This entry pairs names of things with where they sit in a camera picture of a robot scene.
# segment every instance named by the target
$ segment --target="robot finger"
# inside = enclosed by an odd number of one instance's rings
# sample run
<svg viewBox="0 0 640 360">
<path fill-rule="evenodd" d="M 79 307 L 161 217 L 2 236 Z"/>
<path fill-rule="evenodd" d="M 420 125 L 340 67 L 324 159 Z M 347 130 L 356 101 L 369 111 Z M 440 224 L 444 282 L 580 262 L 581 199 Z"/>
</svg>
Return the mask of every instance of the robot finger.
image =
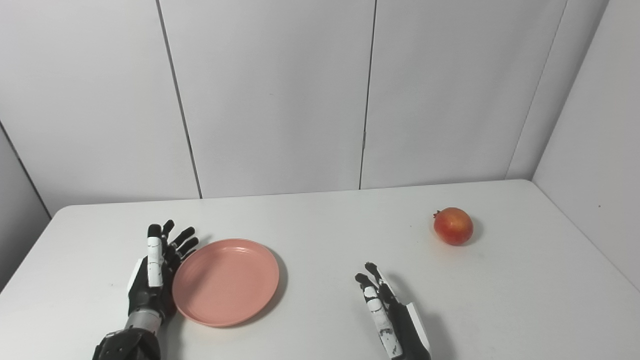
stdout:
<svg viewBox="0 0 640 360">
<path fill-rule="evenodd" d="M 396 336 L 396 331 L 391 320 L 388 317 L 385 306 L 378 298 L 378 291 L 373 282 L 365 274 L 357 274 L 356 281 L 360 283 L 360 288 L 364 294 L 364 299 L 367 303 L 367 307 L 371 312 L 373 321 L 376 324 L 376 330 L 378 330 L 378 336 L 382 345 L 387 351 L 387 355 L 390 359 L 400 359 L 403 355 L 402 346 Z"/>
<path fill-rule="evenodd" d="M 366 263 L 364 267 L 376 279 L 376 282 L 380 287 L 379 293 L 384 302 L 387 304 L 387 308 L 390 304 L 398 304 L 399 301 L 397 300 L 396 294 L 391 288 L 391 285 L 389 285 L 389 282 L 385 279 L 384 275 L 382 275 L 382 272 L 379 270 L 378 266 L 374 263 Z"/>
<path fill-rule="evenodd" d="M 176 248 L 179 248 L 180 245 L 184 243 L 184 240 L 187 240 L 188 238 L 192 237 L 195 233 L 196 233 L 196 229 L 194 229 L 193 226 L 189 226 L 185 230 L 182 230 L 182 232 L 178 236 L 176 236 L 176 238 L 173 240 L 172 245 L 175 246 Z"/>
<path fill-rule="evenodd" d="M 162 230 L 160 225 L 151 224 L 147 231 L 147 278 L 150 288 L 163 285 L 162 278 Z"/>
<path fill-rule="evenodd" d="M 182 261 L 187 260 L 188 257 L 191 256 L 191 254 L 193 254 L 194 252 L 196 252 L 196 249 L 191 249 L 189 252 L 187 252 L 183 257 L 182 257 Z"/>
<path fill-rule="evenodd" d="M 169 233 L 171 232 L 171 230 L 173 230 L 174 226 L 175 226 L 175 223 L 171 219 L 167 220 L 164 223 L 164 226 L 162 226 L 162 238 L 164 239 L 165 242 L 169 238 Z"/>
<path fill-rule="evenodd" d="M 198 245 L 198 238 L 193 237 L 187 241 L 185 241 L 178 249 L 177 255 L 180 256 L 181 259 L 184 259 L 189 250 L 193 249 L 196 245 Z"/>
</svg>

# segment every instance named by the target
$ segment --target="pink plate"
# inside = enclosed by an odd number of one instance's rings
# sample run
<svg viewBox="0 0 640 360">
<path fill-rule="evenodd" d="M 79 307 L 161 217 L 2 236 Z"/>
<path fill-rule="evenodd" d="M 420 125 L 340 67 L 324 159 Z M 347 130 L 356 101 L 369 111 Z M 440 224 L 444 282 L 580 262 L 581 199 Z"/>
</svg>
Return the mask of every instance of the pink plate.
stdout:
<svg viewBox="0 0 640 360">
<path fill-rule="evenodd" d="M 225 327 L 256 315 L 278 287 L 278 262 L 251 240 L 226 239 L 194 252 L 178 269 L 173 299 L 197 323 Z"/>
</svg>

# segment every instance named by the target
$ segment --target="red fruit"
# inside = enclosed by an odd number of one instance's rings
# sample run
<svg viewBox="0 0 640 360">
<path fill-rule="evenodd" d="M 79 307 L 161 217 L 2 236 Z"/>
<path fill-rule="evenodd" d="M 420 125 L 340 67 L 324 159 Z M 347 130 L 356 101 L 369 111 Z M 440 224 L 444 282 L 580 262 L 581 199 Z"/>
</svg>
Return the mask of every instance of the red fruit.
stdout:
<svg viewBox="0 0 640 360">
<path fill-rule="evenodd" d="M 458 208 L 446 208 L 433 214 L 433 229 L 449 245 L 462 245 L 474 233 L 474 223 L 469 215 Z"/>
</svg>

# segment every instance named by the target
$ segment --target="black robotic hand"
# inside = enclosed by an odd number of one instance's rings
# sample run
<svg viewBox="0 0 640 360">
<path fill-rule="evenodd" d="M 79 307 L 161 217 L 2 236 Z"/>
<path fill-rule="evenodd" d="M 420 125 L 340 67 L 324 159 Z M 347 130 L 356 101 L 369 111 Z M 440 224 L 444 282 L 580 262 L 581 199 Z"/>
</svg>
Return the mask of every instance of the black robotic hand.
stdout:
<svg viewBox="0 0 640 360">
<path fill-rule="evenodd" d="M 377 286 L 361 273 L 356 275 L 356 281 L 360 283 L 378 336 L 389 358 L 431 360 L 429 340 L 413 303 L 404 305 L 398 301 L 388 281 L 374 263 L 366 263 L 365 268 L 373 275 Z"/>
<path fill-rule="evenodd" d="M 171 243 L 173 220 L 163 227 L 151 224 L 147 233 L 148 255 L 138 262 L 129 288 L 129 319 L 125 328 L 107 334 L 95 348 L 93 360 L 159 360 L 156 332 L 176 312 L 172 285 L 175 273 L 198 244 L 195 229 L 188 227 Z"/>
</svg>

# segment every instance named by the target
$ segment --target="panel seam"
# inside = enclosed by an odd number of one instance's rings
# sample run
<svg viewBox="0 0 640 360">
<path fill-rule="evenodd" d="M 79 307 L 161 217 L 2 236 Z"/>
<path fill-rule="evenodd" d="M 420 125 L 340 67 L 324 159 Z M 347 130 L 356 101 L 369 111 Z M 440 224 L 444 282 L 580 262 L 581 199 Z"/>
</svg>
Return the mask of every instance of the panel seam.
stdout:
<svg viewBox="0 0 640 360">
<path fill-rule="evenodd" d="M 513 162 L 513 157 L 516 154 L 516 150 L 518 149 L 518 144 L 520 144 L 520 139 L 522 138 L 522 132 L 524 131 L 524 127 L 527 123 L 527 119 L 529 118 L 529 113 L 531 112 L 531 106 L 533 105 L 534 100 L 536 99 L 536 95 L 538 94 L 538 87 L 540 86 L 540 81 L 542 80 L 542 76 L 545 74 L 545 69 L 547 68 L 547 62 L 549 61 L 549 57 L 551 55 L 551 50 L 554 48 L 554 43 L 556 42 L 556 36 L 558 35 L 558 31 L 560 30 L 560 24 L 562 24 L 562 19 L 564 18 L 564 12 L 566 10 L 567 4 L 569 0 L 564 2 L 564 8 L 562 9 L 562 13 L 560 14 L 560 20 L 558 20 L 558 24 L 556 26 L 556 31 L 554 32 L 554 37 L 551 40 L 551 44 L 549 45 L 549 50 L 547 51 L 547 57 L 545 58 L 545 62 L 542 65 L 542 71 L 540 72 L 540 76 L 538 78 L 538 82 L 536 83 L 536 89 L 533 92 L 533 96 L 531 97 L 531 102 L 529 103 L 529 107 L 527 108 L 527 114 L 524 117 L 524 121 L 522 122 L 522 127 L 520 128 L 520 134 L 518 135 L 518 141 L 516 145 L 513 147 L 513 153 L 511 154 L 511 159 L 509 159 L 509 165 L 507 166 L 506 171 L 504 172 L 504 179 L 507 178 L 509 174 L 509 169 L 511 168 L 511 164 Z"/>
<path fill-rule="evenodd" d="M 191 166 L 193 167 L 193 176 L 196 180 L 196 187 L 198 188 L 198 196 L 202 199 L 202 189 L 200 188 L 200 178 L 198 177 L 198 169 L 196 167 L 195 157 L 193 155 L 193 147 L 191 146 L 191 137 L 189 136 L 189 127 L 187 126 L 187 119 L 184 116 L 184 107 L 182 106 L 182 96 L 180 96 L 180 88 L 178 87 L 178 78 L 175 75 L 175 67 L 173 66 L 173 56 L 171 54 L 171 48 L 169 47 L 169 38 L 166 34 L 166 26 L 164 25 L 164 17 L 162 15 L 162 8 L 160 6 L 160 0 L 156 0 L 156 6 L 158 10 L 158 17 L 160 18 L 160 27 L 162 29 L 162 35 L 164 38 L 164 46 L 166 47 L 166 55 L 169 58 L 169 67 L 171 68 L 171 77 L 173 79 L 173 87 L 175 89 L 175 96 L 178 100 L 178 107 L 180 109 L 180 117 L 182 118 L 182 126 L 184 128 L 184 136 L 187 140 L 187 147 L 189 149 L 189 157 L 191 158 Z"/>
<path fill-rule="evenodd" d="M 593 242 L 593 240 L 587 236 L 587 234 L 584 233 L 584 231 L 582 231 L 582 229 L 580 227 L 578 227 L 578 225 L 564 212 L 564 210 L 562 210 L 552 199 L 549 195 L 547 195 L 547 193 L 545 193 L 540 186 L 538 186 L 538 184 L 534 183 L 534 185 L 536 185 L 536 187 L 538 188 L 538 190 L 540 190 L 540 192 L 542 194 L 544 194 L 544 196 L 547 197 L 547 199 L 558 209 L 560 210 L 560 212 L 564 215 L 564 217 L 569 220 L 569 222 L 576 228 L 578 229 L 578 231 L 580 231 L 580 234 L 582 234 L 585 238 L 587 238 L 587 240 L 589 240 L 589 242 L 593 245 L 594 248 L 596 248 L 597 251 L 599 251 L 599 253 L 618 271 L 618 273 L 620 273 L 620 275 L 622 275 L 622 277 L 625 278 L 625 280 L 627 280 L 629 282 L 629 284 L 631 284 L 631 286 L 633 286 L 636 291 L 638 291 L 638 293 L 640 293 L 640 288 L 638 288 L 636 286 L 636 284 L 634 284 L 633 281 L 631 281 L 631 279 L 629 279 L 629 277 L 622 272 L 622 270 L 620 270 L 620 268 L 616 265 L 616 263 L 613 262 L 613 260 L 611 260 L 609 258 L 609 256 L 607 256 L 607 254 L 604 253 L 604 251 L 602 251 L 602 249 L 596 245 L 596 243 Z"/>
<path fill-rule="evenodd" d="M 13 151 L 13 154 L 15 155 L 15 158 L 18 160 L 18 163 L 20 164 L 20 167 L 22 168 L 22 171 L 23 171 L 24 175 L 27 177 L 27 180 L 29 181 L 29 184 L 31 185 L 31 188 L 33 189 L 33 192 L 35 192 L 36 197 L 38 197 L 38 201 L 40 201 L 40 204 L 42 205 L 42 208 L 44 209 L 44 212 L 49 217 L 49 220 L 51 220 L 51 213 L 49 212 L 49 209 L 45 205 L 44 200 L 42 200 L 42 196 L 40 196 L 40 192 L 38 192 L 38 188 L 36 188 L 36 185 L 33 183 L 33 180 L 31 178 L 31 176 L 29 175 L 29 172 L 27 171 L 27 168 L 24 166 L 24 163 L 22 162 L 22 159 L 20 159 L 20 155 L 18 155 L 18 150 L 16 150 L 15 146 L 13 145 L 13 142 L 11 141 L 11 138 L 9 137 L 9 134 L 6 132 L 6 129 L 4 128 L 4 125 L 2 124 L 2 121 L 0 121 L 0 131 L 2 131 L 2 133 L 4 134 L 4 137 L 6 138 L 6 141 L 9 143 L 9 146 L 11 147 L 11 150 Z"/>
<path fill-rule="evenodd" d="M 367 76 L 367 99 L 364 107 L 364 128 L 362 130 L 362 153 L 360 155 L 360 180 L 358 190 L 362 189 L 362 169 L 364 166 L 364 148 L 367 141 L 367 116 L 369 116 L 369 92 L 371 91 L 371 65 L 373 64 L 373 41 L 376 36 L 376 12 L 378 11 L 378 0 L 373 4 L 373 25 L 371 27 L 371 50 L 369 52 L 369 74 Z"/>
</svg>

